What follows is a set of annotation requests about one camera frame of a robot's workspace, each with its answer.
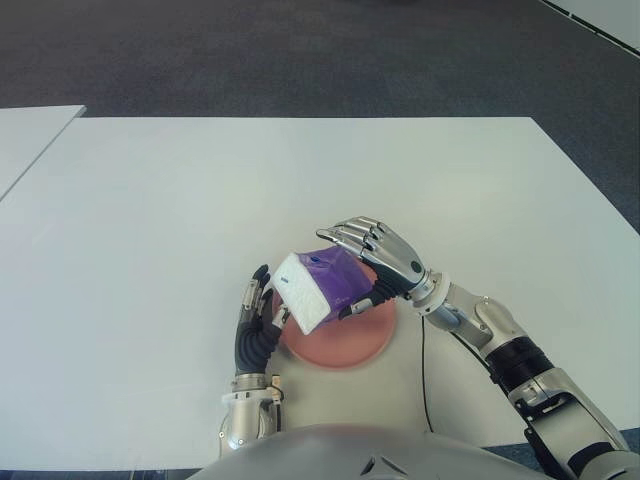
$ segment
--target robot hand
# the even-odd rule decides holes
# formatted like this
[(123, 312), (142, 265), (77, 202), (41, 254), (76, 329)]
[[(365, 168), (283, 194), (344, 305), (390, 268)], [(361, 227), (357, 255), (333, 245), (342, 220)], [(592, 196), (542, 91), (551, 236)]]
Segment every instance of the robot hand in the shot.
[(268, 270), (267, 265), (256, 270), (242, 300), (235, 348), (238, 375), (265, 372), (289, 316), (285, 305), (273, 315), (273, 290), (262, 293), (270, 279)]
[(378, 276), (371, 291), (343, 309), (340, 318), (361, 313), (399, 295), (414, 298), (414, 293), (428, 285), (429, 270), (415, 250), (378, 220), (355, 217), (320, 229), (316, 235), (355, 255)]

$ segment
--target black cable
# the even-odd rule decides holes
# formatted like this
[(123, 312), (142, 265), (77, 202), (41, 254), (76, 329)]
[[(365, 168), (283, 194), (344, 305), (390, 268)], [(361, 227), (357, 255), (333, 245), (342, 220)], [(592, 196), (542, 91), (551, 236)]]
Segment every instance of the black cable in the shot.
[(424, 416), (427, 419), (427, 426), (429, 431), (433, 433), (433, 427), (431, 426), (431, 418), (429, 417), (429, 409), (427, 408), (427, 386), (424, 378), (424, 315), (422, 316), (422, 403), (424, 404)]
[(476, 351), (471, 347), (471, 345), (469, 345), (469, 344), (468, 344), (467, 342), (465, 342), (462, 338), (460, 338), (460, 336), (459, 336), (457, 333), (454, 333), (454, 332), (449, 332), (449, 333), (451, 333), (451, 335), (453, 335), (453, 337), (454, 337), (456, 340), (458, 340), (458, 341), (462, 344), (462, 346), (463, 346), (464, 348), (466, 348), (466, 349), (469, 351), (469, 353), (470, 353), (471, 355), (473, 355), (473, 356), (476, 358), (476, 360), (478, 360), (478, 362), (480, 362), (480, 365), (482, 365), (482, 366), (485, 368), (485, 370), (486, 370), (487, 372), (489, 372), (489, 377), (491, 377), (491, 380), (493, 381), (493, 383), (496, 383), (496, 384), (500, 387), (500, 390), (502, 390), (502, 393), (504, 393), (504, 394), (505, 394), (505, 396), (509, 395), (509, 392), (507, 392), (507, 390), (504, 388), (504, 386), (502, 386), (502, 384), (501, 384), (500, 382), (496, 382), (496, 381), (494, 380), (493, 370), (491, 370), (491, 367), (489, 367), (489, 365), (487, 365), (487, 362), (485, 362), (485, 361), (482, 359), (482, 357), (481, 357), (480, 355), (478, 355), (478, 352), (476, 352)]
[(276, 432), (282, 431), (282, 411), (280, 405), (276, 405)]

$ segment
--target white table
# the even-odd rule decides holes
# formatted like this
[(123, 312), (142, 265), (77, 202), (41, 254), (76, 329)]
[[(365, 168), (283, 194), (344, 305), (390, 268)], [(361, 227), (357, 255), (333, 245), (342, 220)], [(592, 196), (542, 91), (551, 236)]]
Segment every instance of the white table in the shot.
[(0, 200), (84, 107), (0, 109)]
[[(0, 203), (0, 468), (216, 459), (249, 275), (357, 214), (507, 304), (619, 428), (638, 426), (638, 235), (531, 119), (77, 119)], [(423, 430), (420, 325), (398, 317), (353, 371), (275, 355), (287, 428)], [(475, 360), (428, 335), (436, 431), (524, 441)]]

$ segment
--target pink plate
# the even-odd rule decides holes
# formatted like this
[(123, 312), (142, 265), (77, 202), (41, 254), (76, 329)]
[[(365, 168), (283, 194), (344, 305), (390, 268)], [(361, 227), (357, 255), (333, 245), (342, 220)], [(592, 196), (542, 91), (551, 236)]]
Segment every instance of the pink plate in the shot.
[[(373, 270), (362, 265), (373, 281)], [(274, 292), (274, 309), (281, 303)], [(378, 305), (360, 315), (334, 320), (304, 335), (298, 322), (290, 317), (280, 341), (298, 358), (330, 370), (342, 370), (361, 365), (384, 350), (391, 340), (396, 324), (395, 300)]]

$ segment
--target tissue box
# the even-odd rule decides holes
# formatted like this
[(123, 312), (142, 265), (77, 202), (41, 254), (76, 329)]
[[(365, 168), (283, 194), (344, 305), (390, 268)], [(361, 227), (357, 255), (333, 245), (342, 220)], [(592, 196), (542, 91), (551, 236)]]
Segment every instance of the tissue box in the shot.
[(340, 247), (290, 253), (272, 282), (305, 335), (338, 318), (372, 285), (358, 260)]

